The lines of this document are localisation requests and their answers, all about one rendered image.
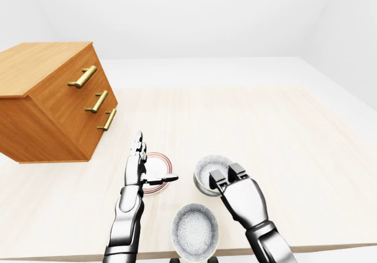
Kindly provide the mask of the small wooden cabinet drawer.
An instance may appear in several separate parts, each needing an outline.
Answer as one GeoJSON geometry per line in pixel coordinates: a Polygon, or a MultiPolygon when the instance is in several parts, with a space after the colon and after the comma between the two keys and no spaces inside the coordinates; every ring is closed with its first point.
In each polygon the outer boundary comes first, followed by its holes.
{"type": "Polygon", "coordinates": [[[78,146],[79,150],[84,154],[87,160],[91,159],[99,140],[103,134],[102,129],[97,129],[97,126],[103,126],[107,120],[108,115],[106,111],[111,111],[116,108],[117,100],[114,92],[110,86],[102,87],[91,91],[85,102],[82,102],[78,110],[72,116],[71,133],[73,140],[78,146]],[[97,101],[96,93],[101,93],[104,90],[108,91],[108,95],[97,113],[85,111],[85,108],[91,108],[97,101]]]}

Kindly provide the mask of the white plate with red rings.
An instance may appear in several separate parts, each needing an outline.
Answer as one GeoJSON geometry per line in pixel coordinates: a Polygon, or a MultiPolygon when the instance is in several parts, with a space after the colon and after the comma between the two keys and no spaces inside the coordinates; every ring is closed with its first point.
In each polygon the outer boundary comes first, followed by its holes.
{"type": "MultiPolygon", "coordinates": [[[[145,168],[148,174],[155,175],[157,177],[164,176],[173,172],[171,161],[167,156],[159,152],[147,153],[147,162],[145,168]]],[[[167,182],[160,185],[143,185],[143,191],[145,194],[155,194],[167,186],[167,182]]]]}

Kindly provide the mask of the large wooden cabinet drawer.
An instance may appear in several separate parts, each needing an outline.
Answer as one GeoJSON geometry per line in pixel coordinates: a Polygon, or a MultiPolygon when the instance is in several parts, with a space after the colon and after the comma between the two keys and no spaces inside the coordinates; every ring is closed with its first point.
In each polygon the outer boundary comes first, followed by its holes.
{"type": "Polygon", "coordinates": [[[45,83],[35,88],[31,96],[47,109],[47,112],[64,126],[94,123],[104,111],[116,105],[113,92],[105,78],[97,54],[91,44],[66,62],[56,73],[49,76],[45,83]],[[83,68],[95,66],[97,71],[82,88],[69,86],[69,82],[78,81],[84,73],[83,68]],[[108,95],[96,114],[86,111],[94,106],[96,93],[108,91],[108,95]]]}

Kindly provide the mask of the patterned black bowl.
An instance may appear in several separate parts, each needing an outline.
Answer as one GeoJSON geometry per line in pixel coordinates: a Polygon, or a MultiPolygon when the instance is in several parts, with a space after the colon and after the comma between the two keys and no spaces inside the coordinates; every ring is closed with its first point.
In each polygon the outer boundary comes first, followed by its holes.
{"type": "Polygon", "coordinates": [[[174,217],[171,238],[180,257],[190,262],[203,262],[213,256],[218,246],[217,219],[204,205],[188,204],[174,217]]]}
{"type": "Polygon", "coordinates": [[[208,155],[203,157],[197,163],[193,174],[193,181],[197,189],[208,197],[220,196],[217,189],[210,188],[210,172],[218,169],[224,176],[227,176],[229,165],[232,163],[230,159],[221,155],[208,155]]]}

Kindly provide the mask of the medium wooden cabinet drawer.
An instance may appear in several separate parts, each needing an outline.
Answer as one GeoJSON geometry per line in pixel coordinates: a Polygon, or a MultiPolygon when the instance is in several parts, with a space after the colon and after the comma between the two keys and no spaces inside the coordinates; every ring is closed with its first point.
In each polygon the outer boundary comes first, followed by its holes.
{"type": "Polygon", "coordinates": [[[95,64],[63,80],[51,99],[50,111],[67,134],[85,150],[96,146],[117,100],[103,69],[95,64]]]}

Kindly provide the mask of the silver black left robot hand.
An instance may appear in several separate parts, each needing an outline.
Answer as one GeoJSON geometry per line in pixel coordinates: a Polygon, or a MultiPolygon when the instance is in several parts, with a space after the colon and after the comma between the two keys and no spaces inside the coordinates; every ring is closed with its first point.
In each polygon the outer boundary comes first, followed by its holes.
{"type": "Polygon", "coordinates": [[[143,133],[138,131],[134,142],[131,145],[130,155],[128,156],[125,166],[125,186],[144,184],[161,185],[165,182],[178,180],[178,175],[173,173],[165,173],[162,175],[153,175],[148,173],[145,168],[147,162],[147,146],[143,142],[143,133]]]}

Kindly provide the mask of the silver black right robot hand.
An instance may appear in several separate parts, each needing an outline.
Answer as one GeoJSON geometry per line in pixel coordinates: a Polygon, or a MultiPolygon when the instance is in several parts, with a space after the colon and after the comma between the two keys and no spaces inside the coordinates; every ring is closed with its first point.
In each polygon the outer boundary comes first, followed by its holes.
{"type": "Polygon", "coordinates": [[[219,190],[233,219],[246,230],[268,220],[266,200],[259,185],[238,163],[228,166],[227,175],[218,169],[211,171],[209,183],[211,189],[219,190]]]}

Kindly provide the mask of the wooden cabinet with drawers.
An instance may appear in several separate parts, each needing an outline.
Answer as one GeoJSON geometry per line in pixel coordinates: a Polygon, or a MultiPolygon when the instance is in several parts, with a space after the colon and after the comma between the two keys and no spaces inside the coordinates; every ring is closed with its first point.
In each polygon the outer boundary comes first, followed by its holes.
{"type": "Polygon", "coordinates": [[[31,92],[91,42],[31,42],[0,52],[0,152],[17,162],[88,161],[31,92]]]}

